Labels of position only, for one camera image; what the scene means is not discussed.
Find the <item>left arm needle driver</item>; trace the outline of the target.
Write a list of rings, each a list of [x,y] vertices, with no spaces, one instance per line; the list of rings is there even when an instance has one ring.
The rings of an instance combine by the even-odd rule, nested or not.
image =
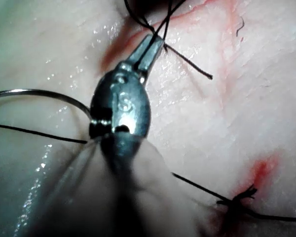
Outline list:
[[[147,137],[151,109],[139,73],[122,62],[99,81],[90,104],[90,138],[128,132]]]

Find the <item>left arm needle driver jaw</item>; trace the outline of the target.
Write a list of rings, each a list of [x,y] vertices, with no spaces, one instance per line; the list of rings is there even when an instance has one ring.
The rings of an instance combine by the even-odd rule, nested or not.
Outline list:
[[[149,75],[164,46],[161,37],[146,37],[144,51],[139,58],[139,71],[142,75]]]
[[[129,55],[129,57],[126,59],[126,64],[129,69],[138,69],[139,68],[139,58],[140,55],[144,51],[144,39],[139,43],[139,45],[135,48],[135,50]]]

